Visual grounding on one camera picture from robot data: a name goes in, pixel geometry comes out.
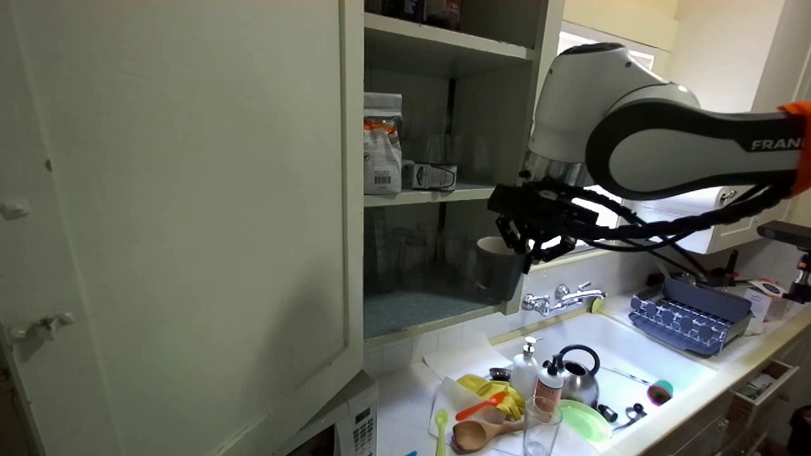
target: orange object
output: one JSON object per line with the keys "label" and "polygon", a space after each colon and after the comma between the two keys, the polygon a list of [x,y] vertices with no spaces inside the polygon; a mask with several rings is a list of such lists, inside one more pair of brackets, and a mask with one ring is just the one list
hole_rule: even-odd
{"label": "orange object", "polygon": [[466,421],[466,418],[472,418],[472,416],[474,416],[479,409],[484,409],[484,405],[500,405],[504,397],[507,397],[507,392],[504,392],[504,391],[502,391],[502,392],[494,392],[494,396],[489,396],[488,401],[474,402],[474,405],[470,405],[470,409],[460,411],[460,414],[456,414],[456,421]]}
{"label": "orange object", "polygon": [[804,117],[806,122],[804,150],[791,187],[791,195],[798,195],[811,187],[811,101],[784,103],[780,111],[789,117]]}
{"label": "orange object", "polygon": [[453,443],[461,454],[474,454],[484,448],[494,435],[522,432],[522,429],[526,429],[526,421],[502,421],[502,424],[461,421],[453,426]]}

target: door handle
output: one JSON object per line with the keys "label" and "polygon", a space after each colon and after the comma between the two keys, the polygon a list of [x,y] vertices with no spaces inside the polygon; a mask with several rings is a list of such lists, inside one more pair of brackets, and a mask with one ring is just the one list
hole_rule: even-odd
{"label": "door handle", "polygon": [[29,324],[9,328],[9,339],[14,345],[19,345],[24,339],[48,339],[48,343],[53,343],[57,331],[61,328],[75,324],[75,321],[76,321],[76,316],[71,312],[48,315],[48,316],[40,316],[37,321],[29,321]]}

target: white wall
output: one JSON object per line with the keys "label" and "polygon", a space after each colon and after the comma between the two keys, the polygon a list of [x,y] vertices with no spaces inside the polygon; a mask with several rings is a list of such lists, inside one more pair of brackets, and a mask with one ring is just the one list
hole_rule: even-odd
{"label": "white wall", "polygon": [[[775,110],[789,100],[811,100],[811,3],[787,0],[773,54],[769,55],[756,110]],[[791,206],[794,223],[811,225],[811,190]]]}
{"label": "white wall", "polygon": [[749,111],[761,86],[784,0],[679,0],[673,78],[704,110]]}
{"label": "white wall", "polygon": [[562,19],[654,49],[674,49],[678,0],[569,0]]}

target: cabinet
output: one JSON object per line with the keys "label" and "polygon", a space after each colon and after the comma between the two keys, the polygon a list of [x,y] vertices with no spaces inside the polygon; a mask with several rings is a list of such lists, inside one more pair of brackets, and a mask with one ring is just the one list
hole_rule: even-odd
{"label": "cabinet", "polygon": [[365,12],[365,92],[404,95],[404,158],[460,167],[453,193],[365,195],[365,334],[493,305],[472,285],[484,202],[522,167],[532,106],[556,55],[561,0],[466,0],[460,31]]}
{"label": "cabinet", "polygon": [[361,3],[0,0],[0,62],[40,454],[274,454],[362,366]]}
{"label": "cabinet", "polygon": [[714,397],[694,418],[664,435],[647,454],[756,454],[769,435],[779,397],[787,396],[797,373],[798,367],[780,361],[765,363],[761,369],[749,375],[749,380]]}

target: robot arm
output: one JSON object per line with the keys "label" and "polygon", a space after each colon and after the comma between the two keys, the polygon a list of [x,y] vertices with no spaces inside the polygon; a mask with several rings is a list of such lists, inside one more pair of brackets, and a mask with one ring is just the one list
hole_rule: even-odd
{"label": "robot arm", "polygon": [[[526,272],[569,253],[575,240],[628,252],[669,247],[789,197],[804,129],[804,119],[784,111],[703,111],[688,88],[644,71],[626,49],[578,45],[547,73],[519,185],[500,185],[489,210],[500,214],[507,247],[526,257]],[[754,187],[714,214],[644,223],[589,193],[589,182],[628,201],[712,185]],[[626,225],[595,225],[595,214],[575,201],[607,206]]]}

